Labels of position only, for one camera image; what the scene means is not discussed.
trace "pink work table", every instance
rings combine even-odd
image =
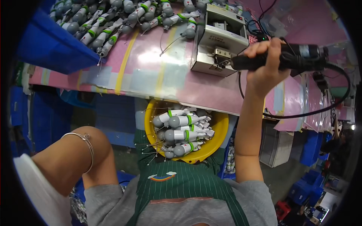
[[[36,67],[29,83],[64,90],[156,97],[239,115],[243,99],[239,92],[237,73],[224,78],[191,71],[193,40],[180,38],[160,56],[160,43],[164,49],[179,37],[186,26],[187,23],[181,23],[172,26],[169,31],[158,26],[143,35],[135,29],[132,34],[119,37],[106,64],[69,75]],[[246,73],[241,72],[244,92]],[[314,80],[297,76],[288,77],[275,87],[265,98],[265,108],[271,114],[294,115],[319,109],[319,103],[322,102],[322,94],[316,89]],[[321,117],[315,115],[306,119],[281,120],[275,128],[280,131],[299,131],[301,128],[328,130],[328,122],[322,126],[326,120]]]

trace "bangle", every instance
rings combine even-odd
[[[90,171],[90,169],[92,168],[92,166],[93,166],[93,158],[94,158],[94,149],[93,149],[92,144],[91,144],[90,141],[89,141],[89,138],[90,138],[89,134],[88,134],[88,133],[85,133],[84,135],[82,135],[82,134],[80,134],[80,133],[73,133],[73,132],[71,132],[71,133],[66,133],[66,134],[64,134],[61,138],[65,137],[65,136],[67,136],[67,135],[76,135],[76,136],[80,137],[82,140],[84,140],[84,141],[86,142],[86,144],[88,145],[88,148],[89,148],[89,150],[90,150],[90,156],[92,157],[92,161],[91,161],[91,163],[90,163],[90,167],[89,167],[89,169],[85,172],[85,174],[88,173],[88,172]]]

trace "person in background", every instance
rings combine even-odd
[[[346,137],[343,134],[340,135],[340,131],[338,130],[337,114],[335,114],[335,118],[334,118],[334,134],[333,134],[332,139],[330,141],[328,141],[327,143],[322,145],[322,147],[320,148],[320,151],[322,153],[319,154],[319,155],[323,156],[323,155],[328,154],[328,153],[336,153],[336,152],[338,152],[338,150],[340,149],[340,147],[344,143],[346,143]]]
[[[150,161],[154,149],[147,145],[145,131],[138,129],[134,141],[141,173],[123,193],[110,142],[99,129],[85,126],[33,157],[23,154],[14,159],[35,209],[48,225],[71,225],[68,196],[82,177],[90,226],[276,226],[274,205],[259,163],[262,113],[265,96],[290,70],[278,70],[278,38],[255,43],[244,54],[254,58],[266,51],[266,65],[247,74],[235,136],[236,181],[216,176],[225,150],[218,149],[197,165]]]

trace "white sleeve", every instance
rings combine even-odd
[[[29,199],[46,224],[72,225],[69,197],[55,190],[27,154],[14,158],[14,164]]]

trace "concrete floor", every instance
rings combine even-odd
[[[91,109],[74,107],[71,129],[81,126],[95,126],[96,114]],[[117,170],[137,175],[139,169],[137,167],[137,154],[135,149],[112,145],[114,150],[115,164]],[[309,171],[309,167],[290,159],[288,162],[270,168],[269,166],[260,163],[261,170],[264,176],[264,182],[269,187],[271,198],[275,204],[278,200],[282,200],[288,194],[288,191],[293,183],[297,182],[305,172]]]

